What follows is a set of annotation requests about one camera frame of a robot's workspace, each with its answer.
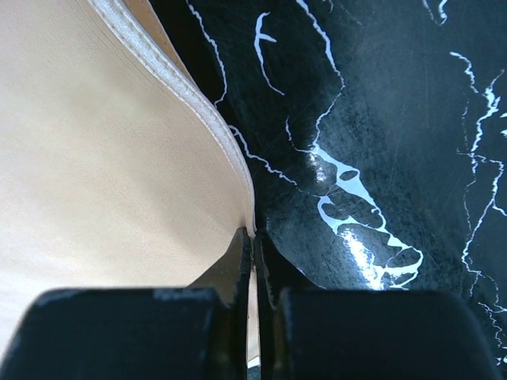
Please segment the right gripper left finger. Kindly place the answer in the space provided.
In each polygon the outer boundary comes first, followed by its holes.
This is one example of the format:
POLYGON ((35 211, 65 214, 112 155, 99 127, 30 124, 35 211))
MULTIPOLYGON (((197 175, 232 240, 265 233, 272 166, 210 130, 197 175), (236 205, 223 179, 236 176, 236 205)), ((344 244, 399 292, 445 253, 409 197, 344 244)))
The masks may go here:
POLYGON ((226 252, 189 285, 216 293, 216 311, 209 329, 207 378, 246 377, 251 253, 246 228, 237 229, 226 252))

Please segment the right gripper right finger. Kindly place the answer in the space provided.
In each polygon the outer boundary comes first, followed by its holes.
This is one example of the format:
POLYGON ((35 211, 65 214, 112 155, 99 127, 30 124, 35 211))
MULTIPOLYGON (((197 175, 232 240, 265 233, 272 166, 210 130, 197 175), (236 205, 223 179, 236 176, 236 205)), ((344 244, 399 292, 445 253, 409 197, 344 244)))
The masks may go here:
POLYGON ((287 333, 291 328, 286 321, 284 295, 316 285, 279 252, 264 229, 253 240, 253 264, 257 275, 260 377, 290 378, 287 333))

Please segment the peach cloth napkin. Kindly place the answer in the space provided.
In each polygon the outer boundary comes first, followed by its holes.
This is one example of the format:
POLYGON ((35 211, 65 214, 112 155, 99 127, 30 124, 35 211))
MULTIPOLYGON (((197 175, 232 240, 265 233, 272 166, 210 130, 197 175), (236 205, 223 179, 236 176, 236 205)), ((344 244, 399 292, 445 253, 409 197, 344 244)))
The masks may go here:
POLYGON ((207 378, 254 188, 145 1, 1 4, 1 376, 207 378))

